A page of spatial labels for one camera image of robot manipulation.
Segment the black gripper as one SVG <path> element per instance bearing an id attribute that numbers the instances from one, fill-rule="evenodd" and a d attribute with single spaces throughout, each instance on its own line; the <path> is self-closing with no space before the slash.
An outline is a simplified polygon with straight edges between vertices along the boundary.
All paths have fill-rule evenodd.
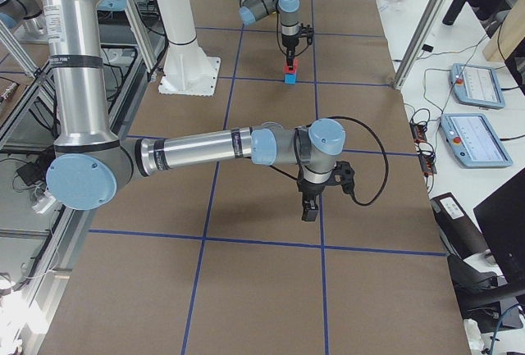
<path id="1" fill-rule="evenodd" d="M 320 184 L 312 183 L 304 177 L 297 180 L 298 191 L 302 194 L 302 221 L 315 221 L 318 216 L 317 197 L 321 195 L 325 187 L 335 185 L 335 180 L 329 178 Z"/>
<path id="2" fill-rule="evenodd" d="M 286 65 L 289 67 L 295 66 L 295 48 L 297 47 L 297 35 L 282 34 L 281 43 L 286 48 Z"/>

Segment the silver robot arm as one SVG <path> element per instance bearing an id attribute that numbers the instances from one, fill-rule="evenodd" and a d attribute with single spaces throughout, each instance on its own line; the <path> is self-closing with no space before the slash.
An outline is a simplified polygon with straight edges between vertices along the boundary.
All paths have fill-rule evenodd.
<path id="1" fill-rule="evenodd" d="M 299 23 L 299 0 L 239 0 L 244 25 L 252 25 L 276 13 L 281 21 L 281 42 L 285 48 L 286 69 L 294 72 L 296 48 L 303 26 Z"/>
<path id="2" fill-rule="evenodd" d="M 276 13 L 278 34 L 285 51 L 285 82 L 294 81 L 297 47 L 301 39 L 313 43 L 311 25 L 299 23 L 300 0 L 238 0 L 243 25 L 252 25 Z M 277 164 L 295 164 L 295 179 L 302 195 L 302 221 L 315 221 L 317 199 L 325 187 L 340 185 L 346 193 L 353 172 L 338 161 L 345 129 L 336 120 L 322 118 L 292 130 L 276 123 L 233 128 L 174 139 L 122 138 L 113 130 L 119 109 L 132 108 L 134 91 L 122 96 L 115 87 L 110 98 L 100 39 L 98 13 L 126 10 L 132 26 L 134 0 L 40 0 L 47 25 L 54 116 L 58 136 L 55 158 L 45 174 L 50 194 L 77 211 L 91 211 L 112 201 L 117 192 L 137 177 L 148 177 L 182 166 L 234 159 L 277 170 Z M 190 0 L 156 0 L 165 32 L 164 76 L 160 93 L 210 97 L 217 86 L 219 57 L 207 56 L 199 45 Z M 150 43 L 148 33 L 131 27 L 135 42 Z M 146 50 L 139 49 L 146 62 Z"/>

